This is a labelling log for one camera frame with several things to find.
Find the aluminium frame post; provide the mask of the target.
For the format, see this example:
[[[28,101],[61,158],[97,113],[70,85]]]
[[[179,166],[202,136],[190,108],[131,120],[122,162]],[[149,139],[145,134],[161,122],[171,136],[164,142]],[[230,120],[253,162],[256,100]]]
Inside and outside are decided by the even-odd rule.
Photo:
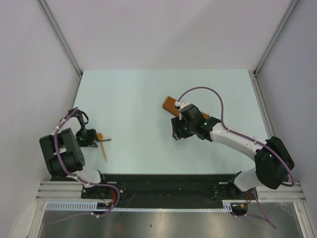
[[[264,64],[268,60],[270,54],[272,53],[275,45],[277,44],[279,38],[282,36],[283,31],[285,30],[288,22],[290,21],[293,13],[295,12],[297,6],[299,5],[301,1],[300,0],[291,0],[286,11],[284,12],[280,22],[277,25],[277,28],[275,29],[267,47],[265,48],[259,62],[257,63],[255,69],[253,70],[253,75],[255,77],[258,76],[261,69],[263,68]]]
[[[82,78],[83,71],[81,70],[79,63],[71,50],[67,39],[65,38],[51,8],[49,7],[46,0],[36,0],[37,4],[39,5],[44,17],[46,18],[49,26],[51,27],[55,37],[57,38],[61,48],[63,49],[66,57],[68,58],[71,66],[75,70],[76,74],[79,76],[79,78]]]

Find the orange cloth napkin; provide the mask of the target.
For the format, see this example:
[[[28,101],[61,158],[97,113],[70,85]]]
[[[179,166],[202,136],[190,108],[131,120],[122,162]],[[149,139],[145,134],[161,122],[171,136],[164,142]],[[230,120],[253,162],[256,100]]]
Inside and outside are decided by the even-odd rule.
[[[173,115],[175,118],[179,119],[179,111],[174,107],[174,103],[177,100],[174,99],[171,96],[167,96],[167,98],[165,99],[162,108],[167,111],[168,113],[170,113],[171,115]],[[204,120],[204,119],[208,119],[210,117],[210,115],[199,111],[199,109],[191,104],[190,109],[188,111],[188,117],[186,121],[190,121],[190,120]]]

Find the right aluminium frame post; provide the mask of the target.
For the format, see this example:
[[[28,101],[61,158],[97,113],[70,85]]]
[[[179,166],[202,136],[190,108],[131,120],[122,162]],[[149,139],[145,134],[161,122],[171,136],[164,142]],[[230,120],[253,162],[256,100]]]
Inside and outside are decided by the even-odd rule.
[[[293,13],[295,12],[297,6],[299,5],[301,1],[300,0],[291,0],[286,11],[284,12],[280,22],[277,25],[277,28],[275,29],[267,47],[265,48],[259,62],[257,63],[255,69],[253,70],[253,75],[255,77],[258,76],[261,69],[263,68],[264,64],[268,60],[270,54],[272,53],[275,45],[277,44],[279,38],[282,36],[283,31],[285,30],[288,22],[290,21]]]

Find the right aluminium frame rail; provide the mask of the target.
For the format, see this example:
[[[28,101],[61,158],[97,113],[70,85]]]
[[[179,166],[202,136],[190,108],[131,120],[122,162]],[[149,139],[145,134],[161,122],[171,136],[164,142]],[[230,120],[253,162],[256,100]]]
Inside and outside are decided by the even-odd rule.
[[[275,135],[275,130],[268,109],[264,100],[258,76],[252,71],[249,71],[251,83],[258,101],[260,112],[264,121],[264,126],[269,136]],[[295,219],[299,222],[300,233],[305,238],[314,238],[314,226],[310,221],[310,214],[307,206],[307,201],[304,196],[301,184],[298,182],[294,186],[281,186],[278,190],[269,192],[268,189],[258,191],[259,200],[265,202],[278,202],[280,204],[292,203],[295,210]]]

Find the orange wooden spoon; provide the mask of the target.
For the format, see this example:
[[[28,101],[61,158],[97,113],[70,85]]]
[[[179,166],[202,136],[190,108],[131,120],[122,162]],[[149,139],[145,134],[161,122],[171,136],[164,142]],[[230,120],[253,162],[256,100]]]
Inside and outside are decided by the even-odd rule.
[[[103,144],[103,135],[98,132],[98,133],[97,133],[97,137],[98,137],[98,141],[99,141],[100,144],[101,144],[101,148],[102,148],[102,152],[103,152],[103,156],[104,156],[104,158],[105,158],[105,161],[108,162],[107,155],[106,155],[106,151],[105,151],[104,144]]]

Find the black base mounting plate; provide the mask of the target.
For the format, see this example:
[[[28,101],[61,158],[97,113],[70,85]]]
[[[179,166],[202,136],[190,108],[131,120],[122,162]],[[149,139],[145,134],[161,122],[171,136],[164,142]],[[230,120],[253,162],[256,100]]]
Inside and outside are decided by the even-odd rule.
[[[102,174],[105,186],[79,185],[79,198],[118,201],[118,208],[217,209],[224,200],[244,200],[251,190],[234,188],[233,174],[129,175]]]

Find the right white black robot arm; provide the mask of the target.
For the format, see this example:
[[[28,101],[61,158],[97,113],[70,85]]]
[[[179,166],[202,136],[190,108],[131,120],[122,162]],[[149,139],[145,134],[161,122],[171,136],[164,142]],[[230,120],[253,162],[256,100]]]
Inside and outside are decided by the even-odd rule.
[[[254,168],[238,172],[228,182],[228,192],[232,198],[240,199],[247,190],[261,185],[277,189],[294,168],[293,160],[278,137],[265,140],[233,131],[217,118],[205,118],[193,104],[176,102],[175,108],[179,112],[177,117],[171,119],[175,140],[196,135],[201,140],[228,146],[255,163]]]

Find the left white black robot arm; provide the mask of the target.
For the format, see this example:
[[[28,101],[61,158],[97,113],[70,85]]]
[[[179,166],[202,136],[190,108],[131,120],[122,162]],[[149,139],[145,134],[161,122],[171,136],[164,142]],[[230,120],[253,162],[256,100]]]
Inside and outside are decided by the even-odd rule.
[[[87,129],[88,122],[85,112],[73,108],[59,121],[54,132],[41,137],[39,143],[51,176],[79,181],[86,188],[92,187],[98,198],[104,198],[109,194],[109,185],[101,180],[98,170],[85,168],[82,148],[98,148],[97,131]]]

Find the left aluminium frame post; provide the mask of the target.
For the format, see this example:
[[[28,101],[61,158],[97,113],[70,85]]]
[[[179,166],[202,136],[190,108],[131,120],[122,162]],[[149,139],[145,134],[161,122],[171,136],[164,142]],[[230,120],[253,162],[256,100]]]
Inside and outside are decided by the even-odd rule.
[[[49,26],[51,27],[55,37],[57,38],[61,48],[63,49],[66,57],[68,58],[71,66],[75,70],[76,74],[79,76],[79,78],[82,78],[83,71],[81,70],[79,63],[71,50],[67,39],[65,38],[51,8],[49,7],[46,0],[36,0],[37,4],[39,5],[44,17],[46,18]]]

